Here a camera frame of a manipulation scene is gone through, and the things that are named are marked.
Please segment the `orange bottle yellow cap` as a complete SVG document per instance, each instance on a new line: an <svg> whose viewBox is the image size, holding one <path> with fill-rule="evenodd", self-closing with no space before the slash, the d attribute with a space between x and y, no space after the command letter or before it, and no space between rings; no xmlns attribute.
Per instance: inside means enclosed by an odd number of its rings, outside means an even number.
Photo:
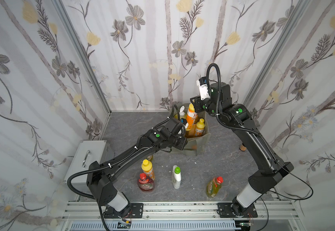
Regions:
<svg viewBox="0 0 335 231"><path fill-rule="evenodd" d="M186 120L187 120L187 128L185 134L186 138L189 138L194 135L197 116L198 114L195 112L193 104L190 103L186 114Z"/></svg>
<svg viewBox="0 0 335 231"><path fill-rule="evenodd" d="M200 120L196 123L194 137L201 137L205 130L205 120L200 118Z"/></svg>
<svg viewBox="0 0 335 231"><path fill-rule="evenodd" d="M152 180L155 180L155 173L154 173L154 170L153 170L153 164L150 160L148 160L148 159L143 160L141 168L147 176L149 176Z"/></svg>

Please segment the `green fabric shopping bag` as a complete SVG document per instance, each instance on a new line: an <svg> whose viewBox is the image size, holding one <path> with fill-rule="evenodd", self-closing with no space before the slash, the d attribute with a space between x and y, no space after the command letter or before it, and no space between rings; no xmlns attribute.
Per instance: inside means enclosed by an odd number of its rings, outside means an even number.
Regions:
<svg viewBox="0 0 335 231"><path fill-rule="evenodd" d="M203 118L205 120L205 128L203 130L203 134L200 137L190 136L187 138L187 145L183 150L179 150L177 148L172 147L172 154L182 154L185 156L197 156L204 152L205 146L208 144L209 139L211 137L211 133L209 131L208 124L208 113L200 112L198 113L198 118Z"/></svg>

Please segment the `large yellow pump soap bottle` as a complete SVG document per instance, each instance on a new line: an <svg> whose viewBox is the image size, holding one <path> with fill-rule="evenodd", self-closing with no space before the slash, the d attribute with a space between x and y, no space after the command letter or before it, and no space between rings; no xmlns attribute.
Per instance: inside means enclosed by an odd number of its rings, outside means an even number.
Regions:
<svg viewBox="0 0 335 231"><path fill-rule="evenodd" d="M174 115L174 118L176 119L186 119L186 112L185 112L185 106L181 106L179 109L179 112L177 114Z"/></svg>

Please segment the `green bottle red cap front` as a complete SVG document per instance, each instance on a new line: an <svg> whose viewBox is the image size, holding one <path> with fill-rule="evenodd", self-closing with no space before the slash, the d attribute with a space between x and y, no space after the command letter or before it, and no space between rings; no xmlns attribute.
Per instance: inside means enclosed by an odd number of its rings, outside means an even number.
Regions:
<svg viewBox="0 0 335 231"><path fill-rule="evenodd" d="M207 197L213 198L217 195L218 191L221 189L224 180L222 177L214 177L206 187Z"/></svg>

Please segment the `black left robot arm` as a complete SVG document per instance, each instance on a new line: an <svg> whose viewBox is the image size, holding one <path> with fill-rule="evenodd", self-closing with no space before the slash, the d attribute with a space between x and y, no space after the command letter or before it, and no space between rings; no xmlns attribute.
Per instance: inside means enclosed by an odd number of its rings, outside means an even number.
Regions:
<svg viewBox="0 0 335 231"><path fill-rule="evenodd" d="M93 162L87 170L71 175L66 184L77 195L94 199L99 208L111 207L118 218L126 218L132 212L131 203L127 197L116 189L113 182L127 168L144 157L164 149L174 147L183 150L188 122L180 117L168 116L145 134L138 137L136 143L117 157L103 163ZM90 193L82 192L72 185L74 178L85 175L86 186Z"/></svg>

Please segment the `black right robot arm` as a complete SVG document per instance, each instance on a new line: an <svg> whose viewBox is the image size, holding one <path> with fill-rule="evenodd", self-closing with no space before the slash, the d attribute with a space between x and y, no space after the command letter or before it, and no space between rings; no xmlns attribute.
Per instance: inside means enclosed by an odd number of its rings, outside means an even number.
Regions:
<svg viewBox="0 0 335 231"><path fill-rule="evenodd" d="M218 65L212 63L206 75L198 80L200 96L191 98L197 113L207 112L217 122L232 130L254 159L258 171L248 178L248 184L233 199L230 214L243 217L262 195L274 188L294 166L285 162L270 147L258 130L251 113L242 104L233 104L230 85L222 82Z"/></svg>

